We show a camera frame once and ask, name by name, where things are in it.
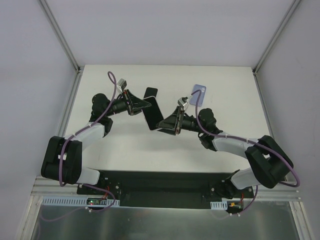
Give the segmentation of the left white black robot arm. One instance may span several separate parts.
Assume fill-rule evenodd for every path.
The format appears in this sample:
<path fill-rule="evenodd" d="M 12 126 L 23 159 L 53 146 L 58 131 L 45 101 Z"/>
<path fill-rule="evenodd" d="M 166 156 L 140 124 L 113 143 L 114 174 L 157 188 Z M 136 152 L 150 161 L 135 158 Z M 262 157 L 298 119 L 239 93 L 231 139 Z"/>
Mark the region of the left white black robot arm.
<path fill-rule="evenodd" d="M 134 116 L 152 104 L 136 97 L 125 89 L 118 99 L 109 100 L 105 94 L 97 93 L 92 98 L 92 110 L 88 123 L 69 136 L 50 138 L 41 166 L 41 176 L 66 184 L 87 184 L 90 191 L 99 195 L 105 191 L 106 183 L 99 170 L 83 166 L 83 151 L 111 131 L 115 114 L 127 112 Z"/>

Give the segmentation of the lilac silicone phone case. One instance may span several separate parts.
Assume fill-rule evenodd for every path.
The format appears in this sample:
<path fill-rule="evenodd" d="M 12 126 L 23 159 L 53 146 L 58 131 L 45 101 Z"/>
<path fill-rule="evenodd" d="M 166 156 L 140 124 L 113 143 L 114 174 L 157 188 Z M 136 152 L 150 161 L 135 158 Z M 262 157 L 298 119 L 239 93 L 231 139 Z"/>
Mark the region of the lilac silicone phone case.
<path fill-rule="evenodd" d="M 204 103 L 205 94 L 207 91 L 207 87 L 200 84 L 195 84 L 191 91 L 191 98 L 189 100 L 189 104 L 192 106 L 201 107 Z"/>

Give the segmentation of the phone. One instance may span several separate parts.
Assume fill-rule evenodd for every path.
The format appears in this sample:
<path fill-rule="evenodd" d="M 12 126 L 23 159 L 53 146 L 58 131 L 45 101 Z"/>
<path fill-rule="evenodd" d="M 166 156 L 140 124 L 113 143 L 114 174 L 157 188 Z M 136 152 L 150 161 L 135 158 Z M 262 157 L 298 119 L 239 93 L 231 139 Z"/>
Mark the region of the phone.
<path fill-rule="evenodd" d="M 143 98 L 149 98 L 149 97 L 157 97 L 158 89 L 154 87 L 147 87 L 144 93 Z"/>
<path fill-rule="evenodd" d="M 155 131 L 158 129 L 158 123 L 161 122 L 164 119 L 164 117 L 161 113 L 158 102 L 154 96 L 144 98 L 143 100 L 150 103 L 150 106 L 142 109 L 144 118 L 146 120 L 148 128 L 151 131 Z"/>

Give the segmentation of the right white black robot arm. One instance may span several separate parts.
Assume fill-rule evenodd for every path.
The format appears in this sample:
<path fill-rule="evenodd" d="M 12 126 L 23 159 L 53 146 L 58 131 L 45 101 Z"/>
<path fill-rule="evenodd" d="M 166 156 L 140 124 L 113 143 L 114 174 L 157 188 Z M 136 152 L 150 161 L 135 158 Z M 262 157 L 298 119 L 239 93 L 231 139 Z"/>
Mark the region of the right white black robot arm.
<path fill-rule="evenodd" d="M 216 126 L 217 120 L 210 108 L 204 108 L 196 116 L 188 116 L 178 106 L 167 118 L 156 124 L 161 131 L 178 135 L 181 130 L 196 132 L 207 150 L 225 152 L 247 159 L 250 167 L 236 170 L 226 179 L 214 184 L 217 195 L 232 199 L 243 189 L 262 185 L 268 189 L 283 183 L 284 177 L 294 168 L 290 158 L 269 135 L 258 139 L 231 136 Z"/>

